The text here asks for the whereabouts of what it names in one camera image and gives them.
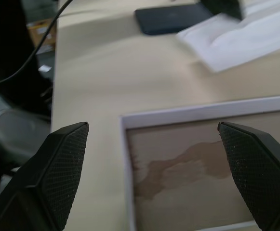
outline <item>brown stain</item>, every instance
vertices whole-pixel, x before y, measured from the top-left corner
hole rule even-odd
[[[226,178],[231,174],[227,155],[221,141],[197,143],[172,160],[150,162],[147,176],[135,186],[135,196],[141,196],[149,200],[153,199],[156,194],[165,188],[162,183],[164,171],[190,161],[201,161],[205,174],[218,179]],[[189,182],[198,179],[199,177],[195,175],[195,177],[189,179]]]

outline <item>black cable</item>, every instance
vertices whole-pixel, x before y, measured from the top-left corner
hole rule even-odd
[[[43,42],[46,40],[47,35],[49,34],[51,28],[53,27],[53,25],[55,24],[56,20],[58,19],[58,17],[60,16],[60,14],[64,11],[64,9],[72,2],[73,0],[67,0],[65,2],[65,4],[58,10],[58,12],[56,13],[55,17],[53,18],[53,20],[51,21],[49,27],[47,28],[46,32],[44,33],[42,39],[40,40],[38,46],[34,49],[34,51],[31,53],[31,55],[28,57],[28,59],[24,62],[24,64],[20,67],[20,69],[18,69],[15,73],[13,73],[11,76],[0,80],[0,83],[6,82],[9,79],[15,77],[16,75],[18,75],[20,72],[22,72],[25,67],[29,64],[29,62],[32,60],[32,58],[37,54],[38,50],[40,49],[40,47],[42,46]]]

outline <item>desk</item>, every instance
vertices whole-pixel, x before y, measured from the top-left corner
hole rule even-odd
[[[165,4],[74,0],[59,20],[52,130],[90,124],[66,231],[128,230],[120,115],[280,95],[280,51],[212,74],[174,35],[141,34],[133,11]]]

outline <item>cardboard box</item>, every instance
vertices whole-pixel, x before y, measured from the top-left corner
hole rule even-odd
[[[51,21],[52,19],[46,19],[46,20],[36,21],[27,25],[28,31],[30,33],[30,36],[35,46],[37,46],[41,41],[41,38],[46,32]],[[55,43],[56,43],[56,24],[51,28],[50,33],[47,35],[47,39],[44,41],[38,53],[54,51]]]
[[[219,159],[216,155],[208,157],[220,148],[217,125],[221,120],[266,131],[280,142],[280,96],[143,112],[120,118],[131,231],[173,230],[178,224],[179,230],[259,230],[231,174],[223,172],[225,165],[221,162],[226,160],[222,158],[225,155],[220,153]],[[194,151],[190,146],[199,144],[214,145],[213,152],[202,153],[208,158],[198,160],[198,154],[190,154],[194,161],[179,163],[162,174],[157,172],[159,163],[174,161],[186,150]],[[151,176],[162,178],[149,181],[150,172]],[[209,173],[220,173],[220,176]]]

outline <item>silver metal object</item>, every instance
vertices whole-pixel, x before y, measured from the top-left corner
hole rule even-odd
[[[0,158],[23,165],[50,134],[50,124],[36,116],[16,111],[0,111]]]

